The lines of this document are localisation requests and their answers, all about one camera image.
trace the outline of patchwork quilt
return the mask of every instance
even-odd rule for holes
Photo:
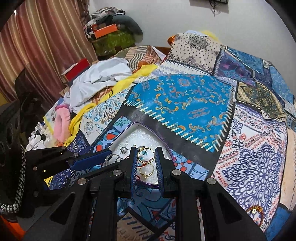
[[[215,178],[244,210],[261,206],[263,217],[249,215],[272,240],[296,204],[295,98],[276,67],[209,36],[179,33],[159,68],[135,83],[86,113],[69,149],[108,148],[139,122],[166,143],[177,169]],[[50,188],[97,168],[60,173]],[[175,199],[136,186],[133,199],[118,199],[117,240],[174,240],[175,215]]]

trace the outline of silver ring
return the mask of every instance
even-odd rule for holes
[[[112,153],[112,154],[108,155],[108,156],[105,158],[105,164],[106,164],[106,166],[107,166],[108,159],[109,159],[110,157],[112,157],[112,156],[118,156],[118,158],[116,158],[115,162],[117,162],[118,159],[120,159],[120,161],[123,160],[123,158],[121,158],[119,155]]]

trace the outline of white tray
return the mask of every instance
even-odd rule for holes
[[[143,126],[142,124],[136,122],[131,124],[128,128],[126,128],[109,146],[109,150],[112,153],[119,155],[121,158],[126,158],[129,155],[131,147],[136,146],[139,148],[140,146],[146,146],[155,151],[156,147],[161,147],[163,149],[163,154],[166,159],[172,159],[172,153],[168,146],[149,128]],[[126,154],[120,153],[121,148],[126,147]],[[153,153],[150,150],[147,150],[147,155],[143,156],[145,161],[148,161],[153,156]],[[117,156],[112,156],[112,158],[107,162],[107,165],[114,163],[117,159]],[[139,168],[137,169],[137,175],[140,177],[140,182],[147,184],[152,188],[158,188],[158,179],[157,179],[157,171],[155,160],[151,163],[154,166],[154,172],[149,177],[141,176]],[[142,173],[148,174],[152,171],[151,165],[146,165],[141,169]]]

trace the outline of earring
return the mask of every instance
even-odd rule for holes
[[[126,154],[127,153],[128,150],[126,148],[126,145],[124,147],[120,148],[120,153],[122,153],[122,154]]]

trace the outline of striped curtain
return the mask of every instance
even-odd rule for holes
[[[80,59],[97,60],[85,37],[76,0],[26,0],[0,32],[0,92],[16,99],[14,81],[26,68],[49,104],[65,87],[61,73]]]

